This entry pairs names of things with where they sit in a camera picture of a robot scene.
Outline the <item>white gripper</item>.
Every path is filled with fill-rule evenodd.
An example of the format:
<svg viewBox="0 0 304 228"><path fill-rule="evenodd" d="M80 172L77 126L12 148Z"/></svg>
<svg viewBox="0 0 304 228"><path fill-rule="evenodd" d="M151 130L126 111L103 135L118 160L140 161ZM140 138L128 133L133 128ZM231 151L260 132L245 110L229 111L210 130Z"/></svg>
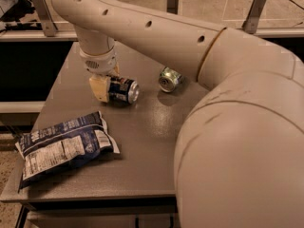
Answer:
<svg viewBox="0 0 304 228"><path fill-rule="evenodd" d="M113 70L115 75L120 75L120 68L117 63L115 49L112 48L107 52L91 54L86 53L83 48L80 47L80 57L87 70L94 74L89 79L89 84L93 94L99 101L108 103L110 78L102 75L107 75Z"/></svg>

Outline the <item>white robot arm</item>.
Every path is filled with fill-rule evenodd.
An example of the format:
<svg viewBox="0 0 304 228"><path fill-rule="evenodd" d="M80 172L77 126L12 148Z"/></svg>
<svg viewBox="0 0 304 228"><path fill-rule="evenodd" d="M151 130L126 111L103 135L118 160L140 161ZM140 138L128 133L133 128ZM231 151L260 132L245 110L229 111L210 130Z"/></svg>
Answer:
<svg viewBox="0 0 304 228"><path fill-rule="evenodd" d="M94 56L107 35L204 90L176 142L181 228L304 228L304 64L238 29L118 0L50 0Z"/></svg>

